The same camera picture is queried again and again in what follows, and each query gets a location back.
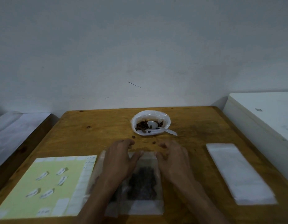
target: white box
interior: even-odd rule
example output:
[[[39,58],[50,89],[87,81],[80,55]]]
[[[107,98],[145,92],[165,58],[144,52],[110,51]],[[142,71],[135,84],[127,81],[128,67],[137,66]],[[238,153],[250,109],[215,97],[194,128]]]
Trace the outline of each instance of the white box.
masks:
[[[223,112],[288,180],[288,92],[231,93]]]

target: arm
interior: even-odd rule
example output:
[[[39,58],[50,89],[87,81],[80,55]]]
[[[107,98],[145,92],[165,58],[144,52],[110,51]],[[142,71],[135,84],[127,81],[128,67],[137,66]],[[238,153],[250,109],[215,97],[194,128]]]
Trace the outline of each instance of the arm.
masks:
[[[161,153],[156,153],[159,168],[189,201],[190,212],[196,215],[200,223],[229,223],[195,180],[187,150],[176,141],[165,141],[159,145],[167,148],[168,154],[168,158],[164,159]]]
[[[133,144],[135,142],[131,139],[121,140],[113,143],[106,150],[103,172],[75,223],[101,223],[113,193],[122,181],[133,172],[142,155],[142,152],[137,151],[129,158],[128,148]]]

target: plastic-lined bowl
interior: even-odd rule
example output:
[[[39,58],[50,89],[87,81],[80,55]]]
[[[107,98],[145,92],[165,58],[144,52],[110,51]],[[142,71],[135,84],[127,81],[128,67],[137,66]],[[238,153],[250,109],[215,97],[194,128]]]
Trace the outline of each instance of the plastic-lined bowl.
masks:
[[[141,130],[136,131],[137,123],[145,120],[152,120],[152,121],[157,120],[158,122],[164,121],[162,127],[166,129],[168,129],[171,124],[171,119],[166,113],[159,111],[145,110],[139,112],[131,119],[131,128],[136,134],[141,136],[151,136],[164,132],[161,129],[148,129],[146,130],[146,133],[143,133]]]

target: person's left hand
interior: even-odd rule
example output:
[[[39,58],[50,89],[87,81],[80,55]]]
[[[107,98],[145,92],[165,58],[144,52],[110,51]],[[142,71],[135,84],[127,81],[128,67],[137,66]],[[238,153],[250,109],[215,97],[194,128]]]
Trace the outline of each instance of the person's left hand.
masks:
[[[125,139],[114,142],[105,153],[103,177],[111,187],[117,188],[135,169],[143,151],[137,151],[129,158],[128,149],[135,144],[134,140]]]

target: white wall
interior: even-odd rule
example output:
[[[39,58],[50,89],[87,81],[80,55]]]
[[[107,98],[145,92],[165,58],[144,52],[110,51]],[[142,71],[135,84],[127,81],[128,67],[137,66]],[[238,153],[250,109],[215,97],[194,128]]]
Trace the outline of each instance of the white wall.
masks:
[[[0,0],[0,113],[248,91],[288,91],[288,0]]]

